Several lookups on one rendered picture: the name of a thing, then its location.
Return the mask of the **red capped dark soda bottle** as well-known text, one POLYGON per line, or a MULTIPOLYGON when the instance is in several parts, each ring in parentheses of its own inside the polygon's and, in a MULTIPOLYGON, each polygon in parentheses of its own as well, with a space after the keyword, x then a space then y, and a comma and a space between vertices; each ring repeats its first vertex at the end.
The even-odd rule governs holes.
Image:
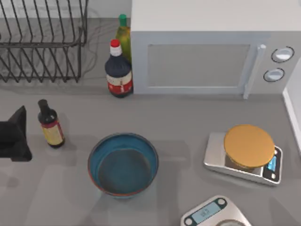
POLYGON ((109 92, 117 98, 125 98, 133 91, 131 64, 124 57, 118 39, 110 41, 110 57, 105 63, 109 92))

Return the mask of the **blue bowl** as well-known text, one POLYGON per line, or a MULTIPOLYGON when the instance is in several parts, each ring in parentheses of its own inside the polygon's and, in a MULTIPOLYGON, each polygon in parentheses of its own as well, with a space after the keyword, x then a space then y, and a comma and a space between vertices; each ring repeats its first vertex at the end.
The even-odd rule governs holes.
POLYGON ((154 145, 135 133, 115 133, 102 138, 87 159, 93 184, 114 198, 132 198, 154 181, 159 156, 154 145))

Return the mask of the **microwave oven door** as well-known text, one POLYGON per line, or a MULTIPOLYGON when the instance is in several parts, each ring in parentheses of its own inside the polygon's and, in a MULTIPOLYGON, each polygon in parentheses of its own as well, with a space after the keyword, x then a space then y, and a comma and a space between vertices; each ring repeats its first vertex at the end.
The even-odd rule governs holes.
POLYGON ((241 95, 266 32, 132 32, 136 94, 241 95))

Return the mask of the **silver kitchen scale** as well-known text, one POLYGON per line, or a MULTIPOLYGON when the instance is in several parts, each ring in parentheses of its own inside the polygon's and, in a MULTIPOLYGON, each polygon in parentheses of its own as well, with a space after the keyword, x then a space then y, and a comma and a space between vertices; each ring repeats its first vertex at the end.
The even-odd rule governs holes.
POLYGON ((273 158, 264 166, 247 169, 236 165, 224 151, 225 133, 213 132, 207 142, 204 165, 213 171, 269 186, 277 186, 282 178, 283 152, 274 146, 273 158))

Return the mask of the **green capped yellow oil bottle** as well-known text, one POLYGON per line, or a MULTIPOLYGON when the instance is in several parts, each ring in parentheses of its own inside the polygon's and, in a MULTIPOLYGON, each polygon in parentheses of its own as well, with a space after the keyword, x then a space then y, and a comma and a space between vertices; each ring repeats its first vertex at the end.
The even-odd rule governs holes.
POLYGON ((115 38, 120 41, 124 57, 129 63, 131 63, 130 27, 127 25, 127 16, 125 14, 119 15, 119 27, 117 29, 115 38))

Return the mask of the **small dark sauce bottle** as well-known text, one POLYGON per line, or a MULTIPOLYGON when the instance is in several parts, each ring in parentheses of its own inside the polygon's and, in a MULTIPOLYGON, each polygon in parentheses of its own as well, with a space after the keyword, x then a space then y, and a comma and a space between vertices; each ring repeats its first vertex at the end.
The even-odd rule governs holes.
POLYGON ((38 101, 40 112, 38 120, 40 122, 46 142, 52 148, 59 148, 65 143, 65 137, 58 119, 57 112, 51 109, 47 100, 38 101))

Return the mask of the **pale microwave oven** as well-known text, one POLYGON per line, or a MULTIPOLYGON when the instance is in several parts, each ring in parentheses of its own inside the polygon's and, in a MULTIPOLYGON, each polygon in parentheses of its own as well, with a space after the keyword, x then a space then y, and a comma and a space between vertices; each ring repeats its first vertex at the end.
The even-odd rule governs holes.
POLYGON ((301 0, 132 0, 132 32, 266 32, 269 39, 252 94, 281 94, 301 60, 301 0), (294 56, 276 63, 271 54, 292 47, 294 56), (267 70, 284 77, 266 82, 267 70))

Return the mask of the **orange round lidded jar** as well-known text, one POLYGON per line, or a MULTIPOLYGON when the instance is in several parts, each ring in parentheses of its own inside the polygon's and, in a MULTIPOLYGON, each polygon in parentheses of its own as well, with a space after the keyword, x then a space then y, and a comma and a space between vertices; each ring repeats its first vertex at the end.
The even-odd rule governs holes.
POLYGON ((229 129, 225 133, 223 147, 235 164, 249 169, 266 165, 275 151, 271 135, 251 124, 239 124, 229 129))

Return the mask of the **silver scale with grey display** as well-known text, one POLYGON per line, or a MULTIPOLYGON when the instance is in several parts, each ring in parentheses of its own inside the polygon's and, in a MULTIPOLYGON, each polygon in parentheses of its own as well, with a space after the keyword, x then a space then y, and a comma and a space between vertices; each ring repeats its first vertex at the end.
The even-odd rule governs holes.
POLYGON ((227 197, 216 195, 186 212, 181 226, 252 226, 227 197))

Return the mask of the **microwave knob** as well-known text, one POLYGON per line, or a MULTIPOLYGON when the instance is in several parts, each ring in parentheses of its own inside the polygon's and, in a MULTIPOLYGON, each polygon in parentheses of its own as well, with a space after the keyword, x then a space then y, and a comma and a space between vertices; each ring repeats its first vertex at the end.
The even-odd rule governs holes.
POLYGON ((284 63, 294 56, 292 47, 278 48, 271 54, 271 59, 276 63, 284 63))
POLYGON ((266 82, 277 82, 281 80, 285 75, 285 72, 281 68, 276 68, 273 70, 267 70, 263 75, 263 78, 266 82))

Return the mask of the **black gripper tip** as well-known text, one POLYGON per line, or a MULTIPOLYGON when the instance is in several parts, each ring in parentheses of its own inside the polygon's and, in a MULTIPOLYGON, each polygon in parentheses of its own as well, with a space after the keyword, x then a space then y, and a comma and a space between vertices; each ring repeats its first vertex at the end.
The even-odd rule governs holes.
POLYGON ((21 106, 7 121, 0 121, 0 159, 29 162, 32 153, 26 137, 27 111, 21 106))

